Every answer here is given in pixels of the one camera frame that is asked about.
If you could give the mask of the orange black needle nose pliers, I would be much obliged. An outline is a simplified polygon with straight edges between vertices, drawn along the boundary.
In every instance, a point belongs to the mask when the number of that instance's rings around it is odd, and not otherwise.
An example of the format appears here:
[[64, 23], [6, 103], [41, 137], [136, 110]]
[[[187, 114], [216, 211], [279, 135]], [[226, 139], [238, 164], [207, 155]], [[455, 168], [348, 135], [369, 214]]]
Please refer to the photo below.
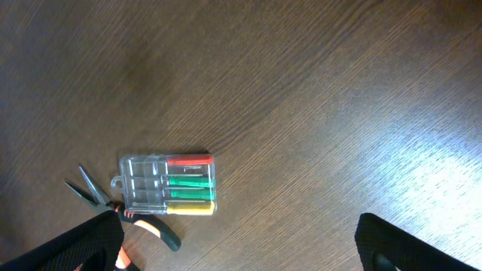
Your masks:
[[90, 191], [87, 192], [69, 181], [65, 181], [65, 184], [80, 199], [88, 204], [89, 207], [99, 214], [107, 211], [114, 211], [117, 213], [117, 216], [121, 221], [141, 227], [154, 234], [158, 239], [163, 241], [171, 251], [177, 251], [180, 249], [182, 241], [167, 224], [161, 221], [161, 219], [154, 215], [142, 215], [128, 212], [123, 204], [117, 203], [110, 198], [110, 196], [81, 164], [78, 168]]

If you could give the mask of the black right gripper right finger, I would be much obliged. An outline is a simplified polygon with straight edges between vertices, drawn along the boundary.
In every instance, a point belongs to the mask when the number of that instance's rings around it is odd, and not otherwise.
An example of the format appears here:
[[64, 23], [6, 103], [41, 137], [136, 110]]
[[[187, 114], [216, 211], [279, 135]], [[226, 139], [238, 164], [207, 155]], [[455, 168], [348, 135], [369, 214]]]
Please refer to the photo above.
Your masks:
[[476, 270], [372, 213], [360, 215], [355, 243], [364, 270]]

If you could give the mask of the green screwdriver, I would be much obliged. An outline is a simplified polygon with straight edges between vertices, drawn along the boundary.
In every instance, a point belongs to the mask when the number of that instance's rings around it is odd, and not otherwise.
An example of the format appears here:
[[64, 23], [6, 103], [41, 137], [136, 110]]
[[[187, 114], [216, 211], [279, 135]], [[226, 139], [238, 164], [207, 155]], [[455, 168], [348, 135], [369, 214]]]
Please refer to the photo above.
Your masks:
[[164, 188], [157, 190], [134, 190], [131, 197], [144, 201], [163, 200], [214, 200], [215, 194], [209, 188]]
[[208, 175], [161, 175], [157, 177], [130, 177], [135, 181], [154, 182], [164, 186], [214, 187], [215, 182]]

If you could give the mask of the yellow screwdriver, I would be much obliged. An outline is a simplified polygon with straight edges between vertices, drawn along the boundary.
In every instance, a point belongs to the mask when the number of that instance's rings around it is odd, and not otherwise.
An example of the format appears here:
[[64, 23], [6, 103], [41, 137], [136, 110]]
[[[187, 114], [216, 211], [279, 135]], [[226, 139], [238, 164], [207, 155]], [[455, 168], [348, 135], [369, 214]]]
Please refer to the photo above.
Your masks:
[[129, 212], [155, 215], [212, 215], [216, 209], [213, 201], [167, 201], [160, 205], [134, 204]]

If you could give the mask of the red screwdriver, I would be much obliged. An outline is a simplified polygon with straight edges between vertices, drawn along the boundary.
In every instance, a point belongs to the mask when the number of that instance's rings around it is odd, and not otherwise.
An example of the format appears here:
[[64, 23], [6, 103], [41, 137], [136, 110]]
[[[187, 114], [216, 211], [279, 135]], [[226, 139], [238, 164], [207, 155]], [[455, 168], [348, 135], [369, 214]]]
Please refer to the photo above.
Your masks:
[[204, 166], [213, 163], [209, 155], [145, 156], [132, 157], [134, 163], [165, 163], [168, 166]]

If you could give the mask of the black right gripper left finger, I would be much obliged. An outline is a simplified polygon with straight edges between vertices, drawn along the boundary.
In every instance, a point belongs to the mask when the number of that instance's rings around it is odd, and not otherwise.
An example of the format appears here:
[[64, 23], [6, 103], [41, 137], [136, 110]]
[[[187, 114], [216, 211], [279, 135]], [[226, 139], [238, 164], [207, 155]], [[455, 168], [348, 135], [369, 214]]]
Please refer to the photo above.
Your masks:
[[123, 240], [120, 218], [107, 211], [2, 264], [1, 269], [111, 271]]

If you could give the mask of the green screwdriver lower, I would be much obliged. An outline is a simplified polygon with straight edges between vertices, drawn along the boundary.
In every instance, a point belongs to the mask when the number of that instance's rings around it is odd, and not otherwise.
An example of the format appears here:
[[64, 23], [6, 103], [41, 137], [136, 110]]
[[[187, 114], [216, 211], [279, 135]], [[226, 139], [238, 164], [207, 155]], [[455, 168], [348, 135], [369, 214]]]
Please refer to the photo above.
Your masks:
[[157, 190], [134, 190], [131, 197], [144, 201], [163, 200], [214, 200], [215, 194], [209, 188], [164, 188]]

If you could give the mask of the clear screwdriver set case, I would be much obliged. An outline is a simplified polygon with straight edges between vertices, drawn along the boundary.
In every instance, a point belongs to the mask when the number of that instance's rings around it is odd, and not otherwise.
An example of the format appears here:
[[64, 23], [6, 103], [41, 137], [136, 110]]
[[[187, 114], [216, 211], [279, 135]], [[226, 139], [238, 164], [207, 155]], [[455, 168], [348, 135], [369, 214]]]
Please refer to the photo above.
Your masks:
[[211, 154], [132, 155], [120, 159], [111, 189], [131, 213], [213, 215], [215, 161]]

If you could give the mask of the green screwdriver upper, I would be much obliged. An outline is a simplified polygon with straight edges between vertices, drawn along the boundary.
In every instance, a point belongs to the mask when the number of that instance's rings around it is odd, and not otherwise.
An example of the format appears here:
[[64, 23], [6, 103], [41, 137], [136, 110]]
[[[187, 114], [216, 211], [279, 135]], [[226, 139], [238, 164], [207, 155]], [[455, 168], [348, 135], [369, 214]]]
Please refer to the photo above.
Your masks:
[[208, 175], [161, 175], [157, 177], [130, 177], [135, 181], [154, 182], [164, 186], [214, 187], [215, 182]]

